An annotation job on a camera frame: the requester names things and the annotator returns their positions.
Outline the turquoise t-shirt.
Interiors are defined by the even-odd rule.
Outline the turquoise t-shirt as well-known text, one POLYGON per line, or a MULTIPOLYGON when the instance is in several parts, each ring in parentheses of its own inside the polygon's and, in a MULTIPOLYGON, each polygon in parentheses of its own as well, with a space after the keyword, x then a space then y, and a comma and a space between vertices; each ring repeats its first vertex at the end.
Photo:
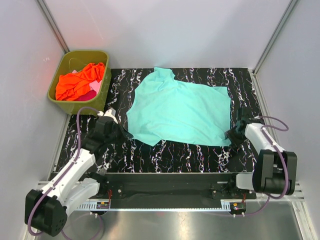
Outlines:
POLYGON ((161 140, 209 147, 231 144, 231 98, 225 86, 175 79, 168 68, 154 68, 134 91, 127 111, 128 131, 155 146, 161 140))

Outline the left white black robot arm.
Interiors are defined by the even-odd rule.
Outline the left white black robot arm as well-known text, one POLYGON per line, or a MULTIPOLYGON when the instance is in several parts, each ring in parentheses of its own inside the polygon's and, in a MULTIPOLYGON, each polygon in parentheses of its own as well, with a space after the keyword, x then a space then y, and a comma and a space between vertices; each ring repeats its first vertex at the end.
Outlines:
POLYGON ((89 174, 77 181, 101 158, 112 144, 132 138, 113 115, 100 116, 95 127, 80 142, 80 148, 62 170, 42 189, 32 189, 25 197, 24 222, 33 236, 52 237, 64 228, 68 217, 90 197, 103 198, 108 186, 103 176, 89 174))

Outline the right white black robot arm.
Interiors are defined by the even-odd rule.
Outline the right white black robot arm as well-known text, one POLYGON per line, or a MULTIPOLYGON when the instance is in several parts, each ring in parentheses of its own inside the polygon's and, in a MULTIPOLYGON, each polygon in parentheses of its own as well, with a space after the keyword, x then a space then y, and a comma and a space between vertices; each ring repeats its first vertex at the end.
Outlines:
POLYGON ((273 128, 282 132, 289 130, 264 124, 264 116, 253 116, 247 107, 236 111, 235 125, 225 132, 232 149, 249 141, 258 153, 252 173, 238 173, 227 185, 228 195, 239 198, 245 190, 266 194, 273 199, 292 195, 295 191, 298 157, 281 147, 267 131, 273 128))

